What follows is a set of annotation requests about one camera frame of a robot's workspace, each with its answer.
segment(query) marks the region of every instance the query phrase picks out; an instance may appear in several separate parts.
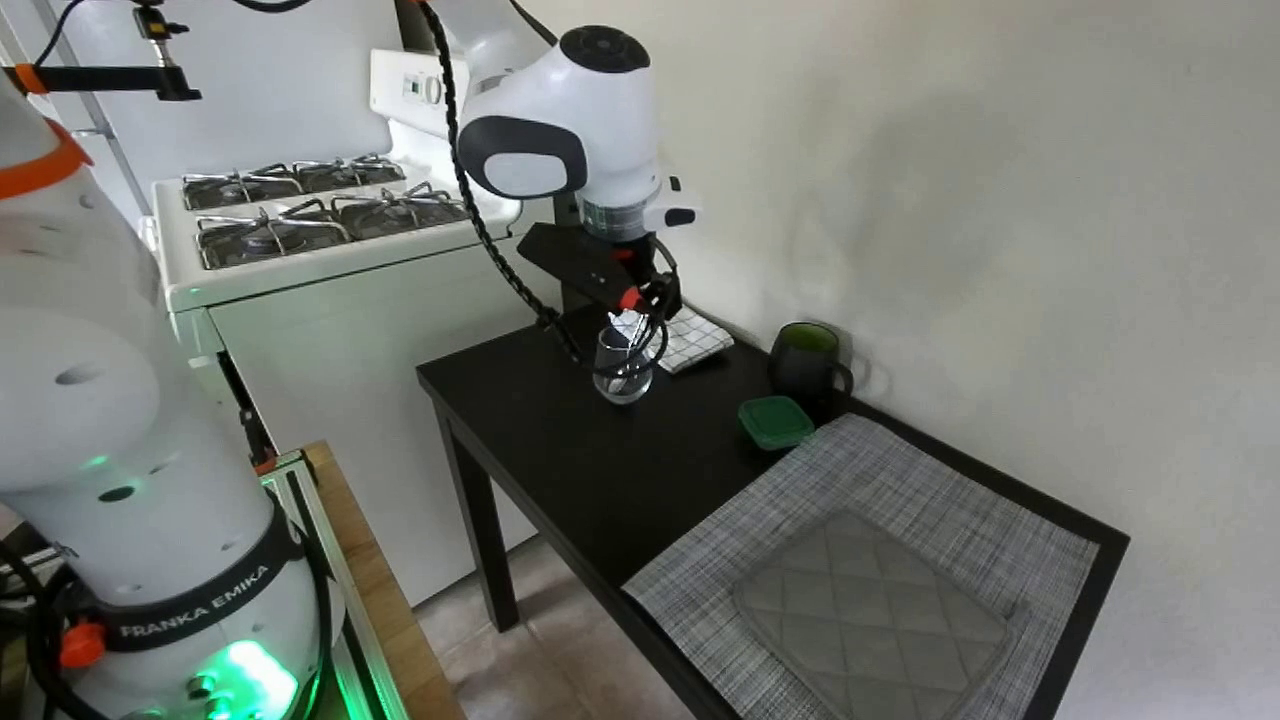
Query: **black table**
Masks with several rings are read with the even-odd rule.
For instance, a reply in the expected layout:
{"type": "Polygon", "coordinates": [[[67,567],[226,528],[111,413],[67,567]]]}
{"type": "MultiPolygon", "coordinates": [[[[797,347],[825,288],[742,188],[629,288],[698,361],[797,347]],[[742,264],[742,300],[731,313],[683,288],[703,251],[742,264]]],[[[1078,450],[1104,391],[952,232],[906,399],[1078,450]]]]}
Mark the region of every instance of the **black table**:
{"type": "MultiPolygon", "coordinates": [[[[586,317],[577,317],[579,346],[592,328],[586,317]]],[[[696,716],[734,716],[658,624],[624,596],[624,581],[777,462],[752,450],[734,426],[741,399],[766,391],[765,351],[726,347],[679,378],[658,372],[638,403],[612,410],[594,395],[586,372],[569,361],[554,333],[528,328],[423,364],[418,383],[438,413],[490,624],[511,627],[518,608],[486,475],[515,501],[696,716]]],[[[843,413],[887,426],[974,483],[1101,544],[1067,638],[1030,705],[1050,713],[1129,542],[876,410],[847,399],[843,413]]]]}

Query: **green object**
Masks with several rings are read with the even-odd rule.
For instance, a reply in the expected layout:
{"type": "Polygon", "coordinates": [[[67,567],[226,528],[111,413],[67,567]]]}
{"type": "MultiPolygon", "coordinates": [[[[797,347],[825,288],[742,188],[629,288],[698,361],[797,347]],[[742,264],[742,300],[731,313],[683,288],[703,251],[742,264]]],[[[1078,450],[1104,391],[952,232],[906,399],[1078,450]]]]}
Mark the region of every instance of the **green object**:
{"type": "Polygon", "coordinates": [[[777,347],[838,351],[838,333],[820,322],[784,324],[777,347]]]}
{"type": "Polygon", "coordinates": [[[752,395],[734,410],[734,419],[765,452],[784,452],[810,436],[810,419],[790,395],[752,395]]]}
{"type": "Polygon", "coordinates": [[[200,687],[209,720],[280,720],[301,683],[267,647],[235,641],[200,667],[200,687]]]}

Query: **small dark object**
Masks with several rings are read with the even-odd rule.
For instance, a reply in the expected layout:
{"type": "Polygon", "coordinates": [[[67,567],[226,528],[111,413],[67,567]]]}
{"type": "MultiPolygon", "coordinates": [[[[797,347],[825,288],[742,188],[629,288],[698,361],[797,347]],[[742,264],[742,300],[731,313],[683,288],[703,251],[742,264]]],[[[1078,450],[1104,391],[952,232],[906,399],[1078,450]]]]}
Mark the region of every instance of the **small dark object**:
{"type": "Polygon", "coordinates": [[[790,395],[752,395],[734,410],[734,419],[765,452],[784,452],[810,436],[810,419],[790,395]]]}
{"type": "Polygon", "coordinates": [[[851,372],[838,364],[838,338],[831,324],[788,324],[766,351],[766,383],[803,403],[806,417],[831,417],[851,391],[851,372]]]}

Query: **white device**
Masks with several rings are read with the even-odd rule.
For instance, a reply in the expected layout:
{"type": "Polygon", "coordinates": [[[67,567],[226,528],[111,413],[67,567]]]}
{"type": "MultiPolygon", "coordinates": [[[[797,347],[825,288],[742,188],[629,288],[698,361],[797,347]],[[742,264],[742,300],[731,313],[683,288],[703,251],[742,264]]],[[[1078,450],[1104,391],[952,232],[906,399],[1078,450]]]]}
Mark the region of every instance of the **white device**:
{"type": "MultiPolygon", "coordinates": [[[[13,84],[0,84],[0,126],[0,501],[67,555],[103,608],[153,608],[223,577],[267,538],[277,510],[192,389],[154,264],[88,167],[62,166],[54,184],[14,188],[19,174],[67,153],[67,135],[13,84]]],[[[72,682],[77,696],[98,716],[203,716],[232,683],[221,675],[235,667],[232,647],[272,666],[272,683],[303,687],[318,659],[309,564],[286,561],[250,588],[203,631],[109,647],[72,682]]]]}

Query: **white wall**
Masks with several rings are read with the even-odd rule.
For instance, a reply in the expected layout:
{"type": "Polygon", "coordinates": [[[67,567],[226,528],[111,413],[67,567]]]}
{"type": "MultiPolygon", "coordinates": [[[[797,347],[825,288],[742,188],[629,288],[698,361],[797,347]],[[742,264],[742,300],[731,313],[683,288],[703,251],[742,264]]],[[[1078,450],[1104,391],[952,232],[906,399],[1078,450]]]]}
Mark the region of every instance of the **white wall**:
{"type": "Polygon", "coordinates": [[[528,8],[646,42],[690,300],[1132,533],[1065,716],[1280,716],[1280,6],[528,8]]]}

